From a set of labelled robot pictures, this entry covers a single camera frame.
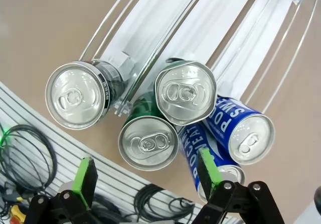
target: pull tab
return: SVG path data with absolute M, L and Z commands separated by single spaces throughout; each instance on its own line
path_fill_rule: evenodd
M 58 97 L 58 106 L 63 110 L 70 110 L 81 104 L 82 101 L 82 93 L 76 88 L 71 88 L 60 94 Z
M 142 155 L 144 152 L 163 150 L 168 147 L 169 143 L 167 135 L 163 133 L 156 133 L 143 138 L 134 137 L 130 141 L 131 149 L 137 155 Z
M 259 136 L 256 133 L 250 133 L 239 146 L 239 152 L 242 156 L 248 156 L 253 145 L 259 141 Z
M 166 88 L 166 97 L 171 102 L 193 102 L 198 95 L 195 86 L 185 83 L 170 83 Z

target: dented can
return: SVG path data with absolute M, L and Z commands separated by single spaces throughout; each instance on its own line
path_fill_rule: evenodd
M 62 126 L 82 130 L 101 120 L 125 90 L 111 64 L 70 62 L 57 68 L 46 85 L 46 105 Z
M 261 160 L 274 143 L 272 121 L 232 98 L 218 97 L 213 112 L 203 122 L 231 158 L 241 165 Z
M 197 173 L 197 155 L 200 148 L 208 148 L 223 180 L 245 183 L 245 173 L 230 157 L 224 147 L 217 143 L 202 122 L 183 127 L 179 131 L 181 145 L 184 150 L 196 191 L 200 199 L 207 202 L 204 190 Z
M 169 165 L 178 152 L 175 128 L 159 112 L 153 92 L 139 97 L 120 131 L 118 148 L 132 167 L 154 171 Z
M 174 61 L 154 84 L 156 103 L 168 121 L 185 126 L 206 118 L 214 109 L 217 87 L 213 72 L 196 61 Z

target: silver can lid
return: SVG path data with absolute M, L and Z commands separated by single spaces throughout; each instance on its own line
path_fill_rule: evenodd
M 223 180 L 229 180 L 232 182 L 239 182 L 241 185 L 244 185 L 245 173 L 240 167 L 238 167 L 236 165 L 223 165 L 223 166 L 219 166 L 218 170 L 221 173 L 221 177 Z M 205 192 L 204 192 L 204 189 L 203 189 L 201 183 L 199 184 L 197 193 L 198 193 L 199 198 L 203 202 L 207 202 L 206 197 L 205 197 Z
M 233 130 L 229 140 L 229 153 L 239 164 L 254 164 L 268 154 L 274 139 L 272 121 L 264 115 L 250 115 Z
M 99 70 L 85 62 L 71 62 L 57 68 L 46 86 L 46 105 L 62 126 L 85 129 L 96 123 L 104 111 L 105 92 Z
M 180 61 L 157 76 L 157 106 L 175 125 L 188 125 L 206 118 L 214 109 L 217 87 L 213 72 L 195 61 Z
M 153 171 L 169 165 L 178 152 L 179 138 L 167 121 L 153 116 L 129 121 L 118 139 L 119 152 L 132 167 Z

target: cable bundle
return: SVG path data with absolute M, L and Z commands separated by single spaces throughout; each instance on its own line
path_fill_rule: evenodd
M 0 139 L 0 164 L 2 167 L 1 174 L 3 174 L 8 180 L 10 180 L 16 186 L 16 189 L 19 189 L 22 192 L 26 191 L 34 194 L 44 192 L 47 195 L 51 196 L 46 191 L 46 188 L 53 182 L 54 178 L 56 177 L 57 157 L 47 137 L 35 127 L 28 125 L 16 125 L 5 132 L 2 125 L 0 124 L 0 129 L 2 132 L 2 137 Z M 47 159 L 45 158 L 43 152 L 34 143 L 22 136 L 21 133 L 30 134 L 46 147 L 50 155 L 52 168 L 50 168 L 50 165 Z M 46 169 L 48 171 L 48 178 L 46 180 L 44 180 L 44 178 L 41 178 L 38 169 L 34 165 L 34 160 L 14 145 L 14 143 L 17 142 L 18 139 L 22 139 L 24 140 L 24 143 L 27 142 L 27 144 L 32 145 L 34 147 L 34 150 L 39 153 L 38 157 L 44 160 L 46 164 Z M 19 173 L 17 169 L 14 168 L 14 166 L 12 165 L 13 163 L 19 167 L 22 167 L 22 165 L 21 163 L 17 162 L 14 158 L 12 158 L 12 150 L 19 152 L 19 154 L 23 156 L 23 158 L 25 158 L 26 162 L 30 163 L 31 168 L 36 173 L 37 180 L 40 182 L 41 185 L 31 184 L 30 182 L 28 182 L 28 180 L 24 179 L 24 177 Z M 6 189 L 4 187 L 0 188 L 0 192 L 2 194 L 5 192 L 5 190 Z M 16 204 L 16 202 L 8 203 L 5 200 L 4 202 L 4 207 L 0 212 L 0 220 L 2 220 L 2 217 L 8 215 L 10 208 L 14 204 Z
M 193 210 L 195 207 L 195 204 L 190 202 L 189 200 L 185 198 L 174 198 L 168 203 L 169 209 L 171 212 L 173 212 L 172 216 L 164 216 L 162 214 L 157 213 L 150 204 L 150 199 L 158 192 L 163 191 L 164 189 L 160 188 L 159 186 L 156 186 L 154 184 L 149 184 L 145 187 L 143 187 L 141 190 L 138 191 L 138 193 L 135 196 L 134 199 L 134 208 L 138 216 L 138 219 L 141 218 L 144 221 L 159 221 L 159 220 L 175 220 L 178 221 L 182 218 L 187 217 L 190 215 L 190 218 L 187 222 L 187 224 L 190 222 Z M 176 211 L 173 210 L 173 202 L 179 201 L 181 210 Z M 145 205 L 148 206 L 151 213 L 146 210 Z

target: yellow object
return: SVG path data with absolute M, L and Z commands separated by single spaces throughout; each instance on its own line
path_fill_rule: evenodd
M 23 214 L 18 205 L 14 205 L 12 208 L 11 208 L 11 215 L 12 216 L 15 216 L 16 218 L 19 219 L 20 223 L 24 223 L 25 219 L 26 219 L 26 215 Z

